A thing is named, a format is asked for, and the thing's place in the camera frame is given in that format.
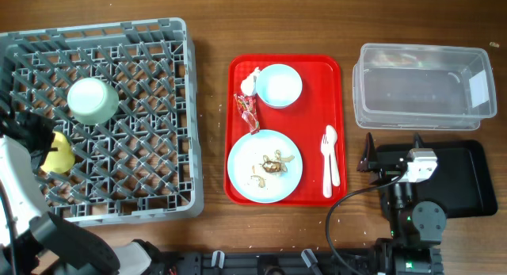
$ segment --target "wooden surface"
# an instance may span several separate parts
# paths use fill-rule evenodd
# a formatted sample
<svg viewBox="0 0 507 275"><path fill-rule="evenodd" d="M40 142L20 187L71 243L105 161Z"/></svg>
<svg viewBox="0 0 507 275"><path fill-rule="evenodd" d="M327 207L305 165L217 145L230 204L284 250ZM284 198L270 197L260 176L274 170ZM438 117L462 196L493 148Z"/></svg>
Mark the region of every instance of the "wooden surface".
<svg viewBox="0 0 507 275"><path fill-rule="evenodd" d="M507 271L507 0L0 0L0 32L182 17L196 46L198 114L203 151L204 212L195 219L92 227L112 246L144 239L163 250L328 250L326 208L242 207L223 192L227 67L244 53L318 53L342 69L349 191L364 188L355 171L364 134L352 101L352 69L368 42L438 44L487 50L498 114L475 132L422 132L425 141L476 139L486 150L498 199L495 216L449 220L446 274ZM489 46L494 41L500 48ZM376 144L410 142L413 132L374 131ZM339 246L363 247L389 236L376 193L343 204L333 217ZM53 259L45 256L42 265Z"/></svg>

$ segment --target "red tray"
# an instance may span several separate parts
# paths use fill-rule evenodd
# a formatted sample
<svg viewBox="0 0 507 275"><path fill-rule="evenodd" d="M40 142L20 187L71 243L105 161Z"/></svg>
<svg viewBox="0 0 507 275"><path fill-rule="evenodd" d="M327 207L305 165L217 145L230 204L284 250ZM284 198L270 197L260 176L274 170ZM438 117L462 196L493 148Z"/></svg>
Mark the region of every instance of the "red tray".
<svg viewBox="0 0 507 275"><path fill-rule="evenodd" d="M231 148L249 132L240 117L233 94L241 93L241 82L254 69L272 64L286 64L298 71L303 91L298 100L285 109L269 108L257 98L257 116L261 129L285 134L299 148L303 157L303 176L297 188L282 201L271 205L331 206L347 193L345 163L345 134L341 104L340 67L325 55L240 55L229 66L227 92L227 126L225 136L225 165L223 188L236 204L258 204L247 200L232 185L227 173L227 159ZM320 151L322 135L328 124L338 133L336 156L341 184L333 186L333 196L322 195L323 157Z"/></svg>

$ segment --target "gray plastic rack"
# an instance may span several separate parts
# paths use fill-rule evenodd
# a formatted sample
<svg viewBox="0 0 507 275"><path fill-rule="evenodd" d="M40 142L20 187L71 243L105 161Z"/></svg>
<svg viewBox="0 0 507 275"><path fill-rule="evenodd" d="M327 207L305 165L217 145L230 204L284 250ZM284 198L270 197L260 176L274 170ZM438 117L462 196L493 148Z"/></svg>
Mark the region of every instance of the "gray plastic rack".
<svg viewBox="0 0 507 275"><path fill-rule="evenodd" d="M0 34L2 88L16 109L56 120L76 162L34 171L52 211L80 226L193 217L204 207L192 39L180 18ZM99 78L120 96L115 116L88 126L67 93Z"/></svg>

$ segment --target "candy wrapper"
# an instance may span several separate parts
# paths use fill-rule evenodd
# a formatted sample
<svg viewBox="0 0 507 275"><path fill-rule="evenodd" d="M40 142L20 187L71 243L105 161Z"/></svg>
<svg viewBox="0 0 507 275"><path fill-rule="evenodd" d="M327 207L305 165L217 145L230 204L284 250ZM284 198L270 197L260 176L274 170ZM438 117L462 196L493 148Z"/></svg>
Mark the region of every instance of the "candy wrapper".
<svg viewBox="0 0 507 275"><path fill-rule="evenodd" d="M241 118L246 121L250 128L250 133L255 134L259 132L259 120L257 120L257 106L255 96L239 96L234 94L236 105Z"/></svg>

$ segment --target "yellow object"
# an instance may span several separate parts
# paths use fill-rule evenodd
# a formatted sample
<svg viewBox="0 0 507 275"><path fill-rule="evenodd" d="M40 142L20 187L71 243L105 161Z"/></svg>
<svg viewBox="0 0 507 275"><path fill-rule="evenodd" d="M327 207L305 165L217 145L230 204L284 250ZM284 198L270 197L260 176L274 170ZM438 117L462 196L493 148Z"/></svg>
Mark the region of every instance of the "yellow object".
<svg viewBox="0 0 507 275"><path fill-rule="evenodd" d="M76 158L74 157L74 153L72 153L71 145L67 141L66 136L62 132L54 133L55 140L53 140L51 148L57 148L58 150L50 151L44 165L40 168L46 173L55 172L63 174L72 168Z"/></svg>

